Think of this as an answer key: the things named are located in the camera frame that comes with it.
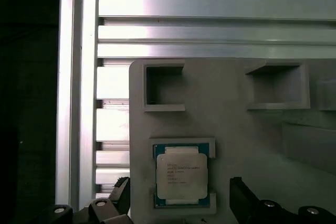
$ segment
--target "metal plate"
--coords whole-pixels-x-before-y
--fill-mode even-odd
[[[97,151],[96,164],[98,167],[130,167],[130,152]]]
[[[96,129],[97,142],[129,141],[129,111],[97,109]]]
[[[335,58],[332,46],[240,44],[99,44],[101,58]]]
[[[127,168],[97,168],[96,184],[114,185],[118,181],[118,178],[129,176],[130,176],[130,170]]]
[[[217,27],[214,27],[207,24],[208,26],[204,27],[193,27],[188,26],[188,22],[177,24],[180,24],[180,26],[117,26],[113,24],[99,26],[98,39],[100,42],[114,43],[188,42],[217,44],[336,45],[336,30],[326,26],[218,24]],[[113,66],[110,69],[98,68],[98,84],[100,77],[113,81],[113,78],[118,74],[119,77],[123,77],[122,83],[124,83],[124,79],[126,82],[128,77],[122,75],[123,70],[126,68],[126,65]]]
[[[335,0],[99,0],[100,17],[336,20]]]
[[[97,99],[128,99],[129,65],[97,68]]]

